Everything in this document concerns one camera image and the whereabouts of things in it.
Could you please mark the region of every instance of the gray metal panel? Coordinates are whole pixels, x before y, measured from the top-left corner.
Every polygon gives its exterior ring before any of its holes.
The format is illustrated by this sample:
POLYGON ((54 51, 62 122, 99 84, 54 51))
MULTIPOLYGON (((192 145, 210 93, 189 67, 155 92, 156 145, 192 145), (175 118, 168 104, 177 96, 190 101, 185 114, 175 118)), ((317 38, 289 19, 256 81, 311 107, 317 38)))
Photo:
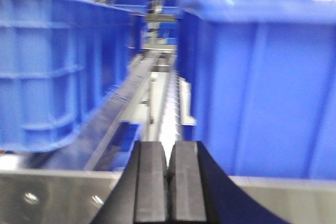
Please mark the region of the gray metal panel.
POLYGON ((89 223, 119 173, 18 170, 0 173, 0 223, 89 223))

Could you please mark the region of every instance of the screw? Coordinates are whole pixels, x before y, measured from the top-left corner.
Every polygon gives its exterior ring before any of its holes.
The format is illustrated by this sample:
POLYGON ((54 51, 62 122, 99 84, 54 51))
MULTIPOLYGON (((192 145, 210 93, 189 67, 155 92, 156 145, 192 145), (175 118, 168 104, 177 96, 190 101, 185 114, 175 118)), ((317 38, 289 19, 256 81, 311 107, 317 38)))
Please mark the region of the screw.
POLYGON ((32 193, 25 193, 23 200, 26 201, 30 205, 38 205, 40 203, 39 198, 32 193))
POLYGON ((97 208, 100 208, 104 204, 104 201, 102 201, 97 195, 93 195, 91 197, 91 202, 97 208))

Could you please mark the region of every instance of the stainless steel surface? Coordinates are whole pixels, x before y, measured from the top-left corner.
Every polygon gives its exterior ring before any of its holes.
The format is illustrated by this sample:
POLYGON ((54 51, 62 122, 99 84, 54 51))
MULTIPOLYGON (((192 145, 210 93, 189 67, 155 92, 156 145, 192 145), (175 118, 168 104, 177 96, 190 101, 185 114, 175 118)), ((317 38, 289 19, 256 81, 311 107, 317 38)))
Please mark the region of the stainless steel surface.
POLYGON ((170 73, 173 69, 172 66, 175 63, 176 56, 174 54, 162 54, 165 57, 160 57, 157 64, 153 66, 153 72, 166 72, 170 73))
POLYGON ((143 49, 161 50, 161 51, 175 51, 176 45, 164 44, 144 44, 143 49))
POLYGON ((292 224, 336 223, 336 182, 231 177, 247 194, 292 224))
POLYGON ((159 141, 162 143, 168 165, 175 141, 181 140, 180 100, 178 94, 178 76, 176 72, 173 71, 169 80, 159 135, 159 141))
POLYGON ((166 108, 167 95, 168 95, 169 87, 170 87, 170 84, 171 84, 171 78, 175 77, 174 63, 175 63, 176 57, 172 54, 162 54, 162 56, 165 56, 165 57, 162 57, 161 59, 159 59, 158 62, 160 62, 161 64, 164 63, 164 64, 168 65, 168 68, 167 68, 167 75, 165 76, 165 80, 164 80, 164 87, 163 87, 163 92, 162 92, 162 95, 161 95, 161 103, 160 103, 160 106, 159 106, 159 113, 158 113, 158 116, 156 118, 157 126, 155 127, 154 134, 153 134, 155 141, 158 141, 159 137, 160 137, 162 120, 163 120, 163 115, 164 115, 164 111, 165 111, 165 108, 166 108))
POLYGON ((146 17, 147 22, 176 22, 175 15, 169 14, 148 14, 146 17))
POLYGON ((0 171, 1 224, 87 224, 121 173, 0 171))

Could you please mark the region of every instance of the bolt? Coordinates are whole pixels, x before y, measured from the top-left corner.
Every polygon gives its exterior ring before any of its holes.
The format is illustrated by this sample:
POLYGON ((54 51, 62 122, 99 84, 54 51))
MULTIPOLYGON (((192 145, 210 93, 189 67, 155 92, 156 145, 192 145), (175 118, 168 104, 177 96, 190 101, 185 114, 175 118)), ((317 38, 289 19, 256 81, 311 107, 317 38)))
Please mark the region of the bolt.
POLYGON ((25 193, 23 199, 30 205, 38 205, 40 203, 38 197, 32 193, 25 193))
POLYGON ((93 195, 91 197, 91 202, 97 208, 100 208, 104 204, 104 201, 102 201, 97 195, 93 195))

